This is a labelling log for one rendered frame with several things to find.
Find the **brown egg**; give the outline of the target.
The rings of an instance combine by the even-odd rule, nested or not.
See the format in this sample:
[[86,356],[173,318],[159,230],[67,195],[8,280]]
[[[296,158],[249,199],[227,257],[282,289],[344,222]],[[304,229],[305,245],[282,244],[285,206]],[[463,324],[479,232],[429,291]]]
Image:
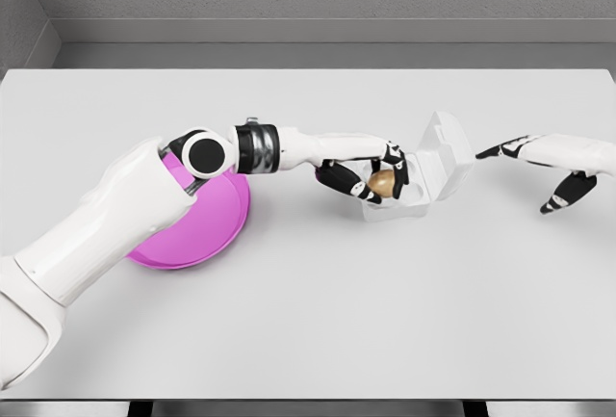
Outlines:
[[367,184],[375,194],[383,198],[393,198],[396,185],[395,172],[392,169],[376,171],[370,176]]

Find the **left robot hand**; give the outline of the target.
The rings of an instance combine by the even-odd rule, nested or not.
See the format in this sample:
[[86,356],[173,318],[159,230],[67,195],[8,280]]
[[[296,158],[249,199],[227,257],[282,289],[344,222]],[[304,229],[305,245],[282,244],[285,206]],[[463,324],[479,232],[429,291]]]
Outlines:
[[395,183],[392,197],[399,199],[404,186],[410,183],[405,153],[398,144],[365,134],[344,134],[333,137],[319,137],[321,163],[315,168],[317,180],[324,186],[345,195],[351,195],[367,202],[380,204],[382,197],[343,162],[369,160],[372,171],[378,172],[381,164],[392,167]]

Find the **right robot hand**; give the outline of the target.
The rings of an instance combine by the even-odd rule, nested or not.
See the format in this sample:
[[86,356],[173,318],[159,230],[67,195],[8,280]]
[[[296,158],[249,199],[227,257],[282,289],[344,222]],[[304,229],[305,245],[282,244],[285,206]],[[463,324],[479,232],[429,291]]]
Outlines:
[[540,207],[542,215],[581,200],[596,187],[600,174],[616,180],[616,143],[564,134],[525,135],[475,155],[477,160],[500,156],[569,172]]

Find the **pink round plate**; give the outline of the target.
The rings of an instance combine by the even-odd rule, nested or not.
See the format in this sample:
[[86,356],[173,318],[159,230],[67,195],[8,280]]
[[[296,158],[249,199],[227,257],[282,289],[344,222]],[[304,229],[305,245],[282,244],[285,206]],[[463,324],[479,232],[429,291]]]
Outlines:
[[250,188],[244,174],[230,170],[209,180],[178,222],[133,249],[127,258],[148,268],[177,270],[224,250],[244,227]]

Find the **white egg box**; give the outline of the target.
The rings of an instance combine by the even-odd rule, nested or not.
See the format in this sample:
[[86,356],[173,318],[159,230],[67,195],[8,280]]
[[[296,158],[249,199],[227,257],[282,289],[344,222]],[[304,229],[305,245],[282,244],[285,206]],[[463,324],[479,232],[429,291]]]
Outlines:
[[435,201],[454,194],[466,180],[475,162],[459,120],[447,112],[435,112],[414,152],[405,152],[410,184],[399,199],[385,198],[380,204],[362,201],[367,222],[419,218]]

